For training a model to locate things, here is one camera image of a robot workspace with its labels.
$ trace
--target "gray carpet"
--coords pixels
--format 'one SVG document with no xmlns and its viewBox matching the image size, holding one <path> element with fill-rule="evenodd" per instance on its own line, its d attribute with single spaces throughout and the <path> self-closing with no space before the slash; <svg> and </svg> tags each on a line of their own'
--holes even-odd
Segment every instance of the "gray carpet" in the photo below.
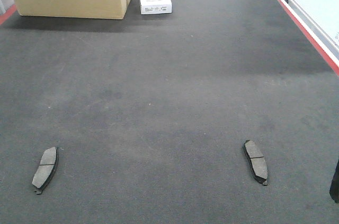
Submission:
<svg viewBox="0 0 339 224">
<path fill-rule="evenodd" d="M 172 2 L 0 26 L 1 224 L 337 223 L 337 76 L 276 0 Z"/>
</svg>

